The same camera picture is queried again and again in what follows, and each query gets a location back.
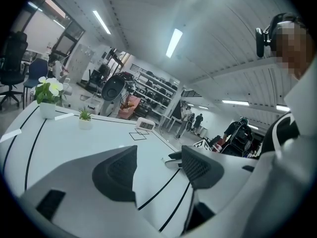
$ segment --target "whiteboard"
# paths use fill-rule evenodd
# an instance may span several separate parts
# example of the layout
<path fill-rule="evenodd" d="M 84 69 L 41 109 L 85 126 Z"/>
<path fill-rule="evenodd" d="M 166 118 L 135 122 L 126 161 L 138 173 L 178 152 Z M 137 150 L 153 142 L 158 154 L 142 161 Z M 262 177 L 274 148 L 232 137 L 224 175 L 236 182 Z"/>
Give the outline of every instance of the whiteboard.
<path fill-rule="evenodd" d="M 64 29 L 40 11 L 35 12 L 26 26 L 24 33 L 27 34 L 27 50 L 45 53 L 47 45 L 55 45 Z"/>

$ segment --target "white flower pot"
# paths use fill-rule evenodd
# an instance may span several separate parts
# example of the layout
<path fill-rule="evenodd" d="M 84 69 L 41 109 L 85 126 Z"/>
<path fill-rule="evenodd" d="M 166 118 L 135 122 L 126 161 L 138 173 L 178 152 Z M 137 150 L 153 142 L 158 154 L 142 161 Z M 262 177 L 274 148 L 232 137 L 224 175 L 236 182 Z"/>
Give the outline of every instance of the white flower pot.
<path fill-rule="evenodd" d="M 43 118 L 54 119 L 55 118 L 55 104 L 41 102 L 40 112 Z"/>
<path fill-rule="evenodd" d="M 93 127 L 93 124 L 91 121 L 85 121 L 81 119 L 79 119 L 78 125 L 79 125 L 79 128 L 81 129 L 91 129 Z"/>

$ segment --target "headphones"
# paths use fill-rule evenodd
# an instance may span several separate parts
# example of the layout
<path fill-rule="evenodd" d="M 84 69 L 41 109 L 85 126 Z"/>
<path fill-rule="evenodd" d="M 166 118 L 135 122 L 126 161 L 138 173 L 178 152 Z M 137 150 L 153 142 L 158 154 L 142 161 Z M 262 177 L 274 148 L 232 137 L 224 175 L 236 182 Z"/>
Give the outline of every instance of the headphones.
<path fill-rule="evenodd" d="M 261 28 L 256 29 L 258 57 L 264 56 L 264 47 L 270 46 L 271 50 L 276 51 L 276 32 L 284 23 L 290 22 L 298 23 L 305 28 L 300 17 L 292 13 L 281 13 L 272 19 L 271 24 L 264 31 Z"/>

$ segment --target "green leaves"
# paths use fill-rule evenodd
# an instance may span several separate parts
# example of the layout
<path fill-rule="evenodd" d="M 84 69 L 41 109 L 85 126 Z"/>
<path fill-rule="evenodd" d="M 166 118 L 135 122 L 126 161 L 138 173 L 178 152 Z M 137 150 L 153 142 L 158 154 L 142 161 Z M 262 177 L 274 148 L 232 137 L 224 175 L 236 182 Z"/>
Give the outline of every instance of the green leaves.
<path fill-rule="evenodd" d="M 79 119 L 85 120 L 85 121 L 90 121 L 91 120 L 91 113 L 89 113 L 86 108 L 81 109 L 79 111 Z"/>
<path fill-rule="evenodd" d="M 50 92 L 50 83 L 35 87 L 35 96 L 38 104 L 41 102 L 55 104 L 59 101 L 59 96 L 53 96 Z"/>
<path fill-rule="evenodd" d="M 43 101 L 43 99 L 44 99 L 44 93 L 43 92 L 38 93 L 36 97 L 36 102 L 39 104 Z"/>

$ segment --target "ceiling light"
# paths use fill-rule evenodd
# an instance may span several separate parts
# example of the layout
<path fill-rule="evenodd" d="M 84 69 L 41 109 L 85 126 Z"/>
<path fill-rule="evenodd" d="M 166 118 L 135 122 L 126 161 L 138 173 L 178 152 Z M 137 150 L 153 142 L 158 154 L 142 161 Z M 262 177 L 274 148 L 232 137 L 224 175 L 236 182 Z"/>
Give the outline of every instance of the ceiling light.
<path fill-rule="evenodd" d="M 97 20 L 100 22 L 101 26 L 103 26 L 103 28 L 105 29 L 105 31 L 108 34 L 111 34 L 109 29 L 107 28 L 107 26 L 105 25 L 104 21 L 101 19 L 99 13 L 96 10 L 93 10 L 94 15 L 96 16 Z"/>
<path fill-rule="evenodd" d="M 237 105 L 244 105 L 244 106 L 248 106 L 249 102 L 246 101 L 222 101 L 223 103 L 227 103 L 227 104 L 237 104 Z"/>
<path fill-rule="evenodd" d="M 65 29 L 65 27 L 64 26 L 62 26 L 61 24 L 59 24 L 55 19 L 53 20 L 57 25 L 59 25 L 59 26 L 61 26 L 62 28 L 64 28 Z"/>
<path fill-rule="evenodd" d="M 178 29 L 174 30 L 172 39 L 170 40 L 170 43 L 168 45 L 168 49 L 166 51 L 166 56 L 168 58 L 171 58 L 171 56 L 174 52 L 174 49 L 176 48 L 177 43 L 179 42 L 180 37 L 182 37 L 182 35 L 183 35 L 183 33 L 181 31 L 179 31 Z"/>
<path fill-rule="evenodd" d="M 32 2 L 28 2 L 28 4 L 33 7 L 34 9 L 37 9 L 39 11 L 43 11 L 42 9 L 38 8 L 35 4 L 33 4 Z"/>
<path fill-rule="evenodd" d="M 255 127 L 253 125 L 248 125 L 250 128 L 253 128 L 253 129 L 259 129 L 258 127 Z"/>
<path fill-rule="evenodd" d="M 281 111 L 285 111 L 285 112 L 289 112 L 290 108 L 287 106 L 282 106 L 282 105 L 276 105 L 276 109 L 277 110 L 281 110 Z"/>

